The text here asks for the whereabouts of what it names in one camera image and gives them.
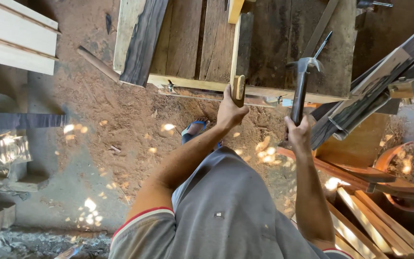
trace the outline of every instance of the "person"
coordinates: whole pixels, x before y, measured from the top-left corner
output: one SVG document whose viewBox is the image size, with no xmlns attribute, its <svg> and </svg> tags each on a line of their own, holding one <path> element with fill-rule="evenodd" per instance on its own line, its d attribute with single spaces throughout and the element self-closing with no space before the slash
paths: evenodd
<svg viewBox="0 0 414 259">
<path fill-rule="evenodd" d="M 335 248 L 330 212 L 310 148 L 311 127 L 285 118 L 296 156 L 298 230 L 276 209 L 266 184 L 222 138 L 248 113 L 232 101 L 230 85 L 217 124 L 200 118 L 145 180 L 115 232 L 109 258 L 344 259 Z"/>
</svg>

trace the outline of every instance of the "foot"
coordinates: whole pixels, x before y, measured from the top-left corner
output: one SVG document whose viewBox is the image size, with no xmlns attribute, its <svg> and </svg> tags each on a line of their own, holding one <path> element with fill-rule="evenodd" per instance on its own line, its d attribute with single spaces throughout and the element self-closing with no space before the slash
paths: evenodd
<svg viewBox="0 0 414 259">
<path fill-rule="evenodd" d="M 213 150 L 215 151 L 215 150 L 219 149 L 222 146 L 223 146 L 223 140 L 220 140 L 220 142 L 218 142 L 218 144 L 215 145 L 215 147 L 213 148 Z"/>
<path fill-rule="evenodd" d="M 210 121 L 207 117 L 199 117 L 196 121 L 204 121 L 206 123 L 206 127 L 210 124 Z M 201 123 L 194 123 L 191 124 L 190 128 L 188 129 L 187 133 L 190 133 L 191 135 L 197 135 L 199 134 L 202 129 L 204 128 L 204 125 Z"/>
</svg>

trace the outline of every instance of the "workbench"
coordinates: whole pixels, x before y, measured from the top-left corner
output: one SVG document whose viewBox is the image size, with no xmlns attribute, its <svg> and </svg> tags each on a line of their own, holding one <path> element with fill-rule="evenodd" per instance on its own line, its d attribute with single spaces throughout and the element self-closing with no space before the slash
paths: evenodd
<svg viewBox="0 0 414 259">
<path fill-rule="evenodd" d="M 135 0 L 121 0 L 113 69 L 124 69 L 135 20 Z M 308 44 L 328 0 L 246 1 L 241 12 L 254 15 L 246 95 L 293 99 L 286 71 Z M 333 36 L 319 56 L 325 75 L 309 76 L 306 101 L 329 103 L 349 98 L 356 31 L 356 4 L 339 0 L 317 47 Z M 162 94 L 195 88 L 221 94 L 230 81 L 235 25 L 228 23 L 225 0 L 169 0 L 151 63 L 148 83 Z"/>
</svg>

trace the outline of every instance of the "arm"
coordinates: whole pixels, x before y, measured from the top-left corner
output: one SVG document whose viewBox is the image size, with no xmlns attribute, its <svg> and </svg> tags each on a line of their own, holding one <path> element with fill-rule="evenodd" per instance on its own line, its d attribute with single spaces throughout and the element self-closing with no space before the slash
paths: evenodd
<svg viewBox="0 0 414 259">
<path fill-rule="evenodd" d="M 285 117 L 288 140 L 296 156 L 298 229 L 320 250 L 335 247 L 335 230 L 311 153 L 311 127 L 305 116 L 296 127 Z"/>
<path fill-rule="evenodd" d="M 238 108 L 233 103 L 230 85 L 227 85 L 218 110 L 217 124 L 170 152 L 145 180 L 127 219 L 155 207 L 172 209 L 172 194 L 175 189 L 190 177 L 213 147 L 238 125 L 247 113 L 247 106 Z"/>
</svg>

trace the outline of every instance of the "flip-flop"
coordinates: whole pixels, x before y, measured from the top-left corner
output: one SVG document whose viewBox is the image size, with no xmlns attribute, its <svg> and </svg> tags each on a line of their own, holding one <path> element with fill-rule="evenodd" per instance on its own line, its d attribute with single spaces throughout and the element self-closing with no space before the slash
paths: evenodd
<svg viewBox="0 0 414 259">
<path fill-rule="evenodd" d="M 203 124 L 203 125 L 204 125 L 204 127 L 201 129 L 201 131 L 205 130 L 205 129 L 206 129 L 206 127 L 207 127 L 207 122 L 205 122 L 205 121 L 199 121 L 199 120 L 193 121 L 192 123 L 190 123 L 190 124 L 186 127 L 186 129 L 184 129 L 184 130 L 181 132 L 181 135 L 182 135 L 182 136 L 183 136 L 183 135 L 185 135 L 185 134 L 188 132 L 188 130 L 190 129 L 190 126 L 191 126 L 192 124 Z"/>
</svg>

